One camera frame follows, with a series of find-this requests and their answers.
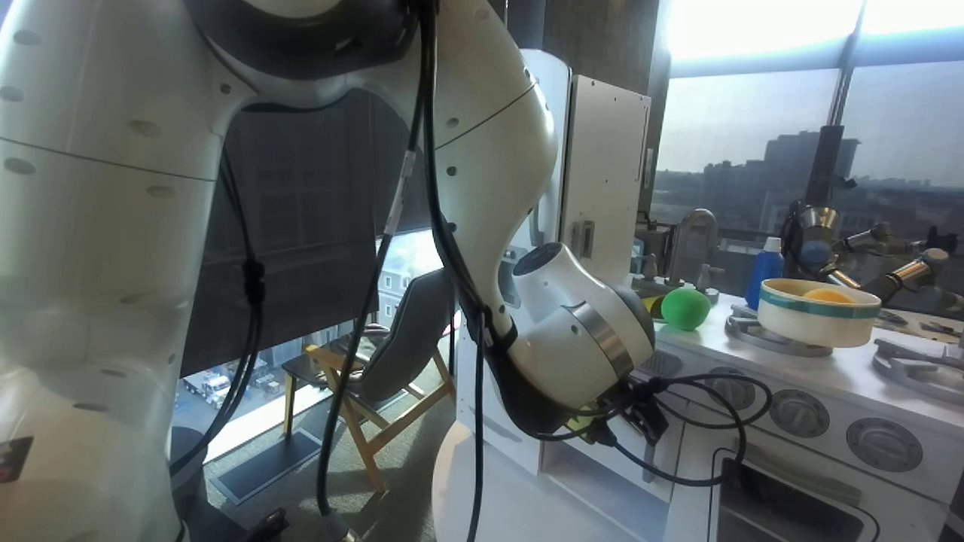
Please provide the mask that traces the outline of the white bowl with teal stripe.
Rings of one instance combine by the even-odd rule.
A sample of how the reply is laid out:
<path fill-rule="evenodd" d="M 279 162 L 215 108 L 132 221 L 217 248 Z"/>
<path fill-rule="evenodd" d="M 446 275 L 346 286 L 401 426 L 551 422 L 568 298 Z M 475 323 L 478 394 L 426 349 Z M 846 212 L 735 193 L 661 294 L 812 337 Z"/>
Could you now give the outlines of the white bowl with teal stripe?
<path fill-rule="evenodd" d="M 833 288 L 854 304 L 814 303 L 801 296 L 815 288 Z M 796 342 L 829 348 L 854 348 L 870 342 L 882 308 L 877 296 L 827 282 L 770 279 L 762 282 L 758 322 L 772 333 Z"/>

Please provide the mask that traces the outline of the blue bottle with white cap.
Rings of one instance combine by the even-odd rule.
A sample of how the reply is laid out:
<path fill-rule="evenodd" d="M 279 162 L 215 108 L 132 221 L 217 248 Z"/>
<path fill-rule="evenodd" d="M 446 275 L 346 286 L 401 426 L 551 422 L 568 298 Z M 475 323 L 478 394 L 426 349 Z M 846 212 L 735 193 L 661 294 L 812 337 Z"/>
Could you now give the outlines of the blue bottle with white cap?
<path fill-rule="evenodd" d="M 782 255 L 782 240 L 780 237 L 769 236 L 764 247 L 754 259 L 749 285 L 744 299 L 751 311 L 758 311 L 760 306 L 762 282 L 781 278 L 784 271 L 784 256 Z"/>

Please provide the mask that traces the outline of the dark floor mat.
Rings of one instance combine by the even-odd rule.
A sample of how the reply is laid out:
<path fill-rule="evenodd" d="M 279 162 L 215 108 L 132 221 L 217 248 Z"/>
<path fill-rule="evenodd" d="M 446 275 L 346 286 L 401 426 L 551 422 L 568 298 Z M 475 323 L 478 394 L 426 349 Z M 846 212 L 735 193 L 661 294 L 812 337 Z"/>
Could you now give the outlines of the dark floor mat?
<path fill-rule="evenodd" d="M 320 440 L 307 430 L 296 430 L 226 473 L 213 477 L 212 484 L 238 507 L 316 456 L 321 446 Z"/>

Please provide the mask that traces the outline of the toy oven door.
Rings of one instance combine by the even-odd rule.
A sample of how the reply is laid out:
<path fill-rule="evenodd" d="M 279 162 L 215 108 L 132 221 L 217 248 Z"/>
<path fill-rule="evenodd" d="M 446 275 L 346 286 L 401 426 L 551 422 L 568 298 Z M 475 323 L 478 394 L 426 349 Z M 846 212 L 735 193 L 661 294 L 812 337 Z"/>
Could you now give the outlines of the toy oven door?
<path fill-rule="evenodd" d="M 853 485 L 747 450 L 712 454 L 706 542 L 880 542 L 880 522 Z"/>

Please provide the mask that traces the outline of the grey toy burner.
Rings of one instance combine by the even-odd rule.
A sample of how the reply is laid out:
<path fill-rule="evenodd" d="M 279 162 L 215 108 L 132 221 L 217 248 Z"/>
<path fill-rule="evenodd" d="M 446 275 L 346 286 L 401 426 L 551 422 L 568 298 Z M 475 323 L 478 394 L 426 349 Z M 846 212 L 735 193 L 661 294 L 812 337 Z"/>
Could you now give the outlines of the grey toy burner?
<path fill-rule="evenodd" d="M 947 344 L 941 354 L 874 341 L 872 367 L 885 379 L 944 403 L 964 407 L 964 339 Z"/>
<path fill-rule="evenodd" d="M 758 321 L 758 313 L 748 306 L 736 304 L 732 305 L 731 309 L 732 313 L 725 322 L 725 330 L 735 340 L 781 355 L 808 359 L 825 358 L 833 352 L 832 348 L 796 342 L 764 329 Z"/>

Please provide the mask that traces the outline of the dark window blind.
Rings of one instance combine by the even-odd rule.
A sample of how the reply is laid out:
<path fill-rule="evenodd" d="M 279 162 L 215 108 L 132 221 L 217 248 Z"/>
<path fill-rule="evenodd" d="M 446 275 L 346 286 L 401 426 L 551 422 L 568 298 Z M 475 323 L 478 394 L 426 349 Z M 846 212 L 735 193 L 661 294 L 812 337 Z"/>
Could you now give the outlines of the dark window blind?
<path fill-rule="evenodd" d="M 410 140 L 413 113 L 350 90 L 309 112 L 241 110 L 226 149 L 256 257 L 265 268 L 259 349 L 341 324 L 351 329 L 371 277 Z M 180 373 L 241 356 L 250 309 L 236 216 L 216 189 Z"/>

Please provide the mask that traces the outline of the low white cabinet door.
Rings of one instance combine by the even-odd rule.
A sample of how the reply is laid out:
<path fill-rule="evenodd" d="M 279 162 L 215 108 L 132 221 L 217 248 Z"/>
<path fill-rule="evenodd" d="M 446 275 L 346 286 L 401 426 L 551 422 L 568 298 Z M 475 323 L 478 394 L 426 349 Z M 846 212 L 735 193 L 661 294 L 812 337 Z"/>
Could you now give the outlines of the low white cabinet door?
<path fill-rule="evenodd" d="M 467 542 L 474 488 L 474 436 L 453 423 L 432 480 L 437 542 Z M 548 466 L 528 473 L 484 447 L 475 542 L 670 542 L 669 504 L 571 446 L 551 447 Z"/>

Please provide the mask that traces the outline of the wooden folding chair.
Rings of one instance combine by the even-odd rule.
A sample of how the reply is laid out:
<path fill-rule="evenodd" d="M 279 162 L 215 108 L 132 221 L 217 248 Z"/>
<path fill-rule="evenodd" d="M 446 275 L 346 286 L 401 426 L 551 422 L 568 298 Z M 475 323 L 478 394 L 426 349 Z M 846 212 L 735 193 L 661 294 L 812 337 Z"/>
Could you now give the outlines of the wooden folding chair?
<path fill-rule="evenodd" d="M 344 354 L 316 344 L 304 346 L 302 356 L 282 366 L 283 436 L 292 435 L 299 383 L 330 392 L 344 388 L 344 398 L 333 403 L 334 411 L 347 425 L 374 491 L 385 492 L 377 453 L 438 402 L 455 397 L 451 372 L 438 348 L 452 323 L 453 310 L 451 282 L 444 269 L 437 269 L 410 282 L 392 326 L 365 327 L 362 336 L 373 337 L 376 345 L 372 353 L 355 361 L 349 375 L 341 374 Z"/>

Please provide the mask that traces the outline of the white toy kitchen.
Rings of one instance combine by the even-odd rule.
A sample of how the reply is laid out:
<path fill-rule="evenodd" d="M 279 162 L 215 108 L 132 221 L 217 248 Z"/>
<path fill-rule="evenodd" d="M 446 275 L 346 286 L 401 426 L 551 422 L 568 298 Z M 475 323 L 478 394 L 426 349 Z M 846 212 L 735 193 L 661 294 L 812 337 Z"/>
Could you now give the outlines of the white toy kitchen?
<path fill-rule="evenodd" d="M 825 358 L 786 356 L 735 340 L 725 330 L 736 298 L 720 295 L 708 318 L 696 330 L 669 329 L 657 324 L 657 353 L 633 374 L 637 379 L 709 373 L 730 367 L 746 376 L 717 374 L 719 378 L 758 379 L 775 394 L 802 390 L 816 397 L 829 412 L 829 428 L 816 438 L 796 438 L 771 421 L 768 411 L 747 430 L 748 450 L 758 449 L 822 476 L 853 485 L 863 494 L 861 505 L 882 528 L 879 542 L 938 542 L 950 540 L 947 519 L 956 514 L 964 522 L 964 406 L 954 406 L 903 388 L 872 367 L 874 342 L 858 348 L 837 348 Z M 738 411 L 747 419 L 764 405 L 757 398 Z M 590 445 L 578 438 L 540 443 L 511 422 L 497 395 L 489 370 L 484 374 L 483 437 L 486 446 L 508 456 L 528 473 L 548 466 L 551 447 L 567 445 L 669 504 L 666 527 L 670 542 L 706 542 L 710 489 L 691 488 L 655 477 L 644 483 L 643 467 L 612 447 Z M 660 408 L 670 422 L 655 446 L 655 466 L 679 477 L 702 480 L 712 476 L 712 454 L 723 447 L 736 453 L 736 430 L 708 429 L 709 423 L 728 421 L 723 406 L 702 388 L 675 385 L 660 395 Z M 907 428 L 923 447 L 923 462 L 904 473 L 868 466 L 850 451 L 847 428 L 863 418 L 882 418 Z M 619 443 L 643 458 L 646 440 L 623 419 L 612 421 Z"/>

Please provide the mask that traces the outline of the window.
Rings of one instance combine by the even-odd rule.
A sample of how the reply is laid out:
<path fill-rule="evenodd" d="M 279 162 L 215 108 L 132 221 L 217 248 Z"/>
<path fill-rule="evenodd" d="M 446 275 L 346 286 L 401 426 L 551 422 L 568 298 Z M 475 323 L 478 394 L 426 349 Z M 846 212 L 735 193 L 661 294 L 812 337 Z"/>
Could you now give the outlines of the window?
<path fill-rule="evenodd" d="M 714 213 L 714 287 L 744 295 L 841 126 L 840 234 L 940 245 L 964 297 L 964 0 L 671 0 L 669 51 L 653 212 Z"/>

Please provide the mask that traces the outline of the green ball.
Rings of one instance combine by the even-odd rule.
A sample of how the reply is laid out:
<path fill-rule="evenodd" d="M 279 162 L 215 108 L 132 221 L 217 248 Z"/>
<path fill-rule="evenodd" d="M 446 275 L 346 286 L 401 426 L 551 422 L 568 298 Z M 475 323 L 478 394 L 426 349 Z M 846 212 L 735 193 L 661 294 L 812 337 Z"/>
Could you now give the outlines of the green ball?
<path fill-rule="evenodd" d="M 712 303 L 702 292 L 677 288 L 662 299 L 662 319 L 678 330 L 696 330 L 706 321 Z"/>

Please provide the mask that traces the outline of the grey stove knob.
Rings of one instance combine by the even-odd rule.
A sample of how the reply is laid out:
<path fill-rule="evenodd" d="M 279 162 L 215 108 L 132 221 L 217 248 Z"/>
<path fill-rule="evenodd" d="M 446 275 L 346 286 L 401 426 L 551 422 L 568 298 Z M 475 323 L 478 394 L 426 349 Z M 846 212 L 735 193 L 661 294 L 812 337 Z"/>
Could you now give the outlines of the grey stove knob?
<path fill-rule="evenodd" d="M 829 428 L 830 415 L 822 401 L 802 390 L 775 392 L 771 421 L 796 438 L 816 438 Z"/>
<path fill-rule="evenodd" d="M 709 370 L 710 374 L 740 375 L 746 376 L 743 371 L 730 367 L 714 367 Z M 712 378 L 705 381 L 705 385 L 712 388 L 716 394 L 723 397 L 737 411 L 743 411 L 751 407 L 757 398 L 756 387 L 744 379 Z M 717 405 L 723 406 L 723 402 L 713 394 L 706 392 L 709 399 Z"/>
<path fill-rule="evenodd" d="M 920 441 L 896 422 L 882 418 L 863 418 L 847 428 L 850 451 L 868 466 L 889 473 L 904 473 L 923 462 Z"/>

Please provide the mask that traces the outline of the grey toy tap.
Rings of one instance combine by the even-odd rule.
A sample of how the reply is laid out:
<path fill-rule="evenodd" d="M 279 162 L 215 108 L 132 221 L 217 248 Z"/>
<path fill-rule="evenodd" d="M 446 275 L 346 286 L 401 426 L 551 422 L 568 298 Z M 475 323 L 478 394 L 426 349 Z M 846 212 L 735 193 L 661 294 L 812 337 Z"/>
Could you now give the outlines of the grey toy tap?
<path fill-rule="evenodd" d="M 675 226 L 666 271 L 669 285 L 686 282 L 698 289 L 709 287 L 712 260 L 718 248 L 718 223 L 709 209 L 693 209 Z"/>

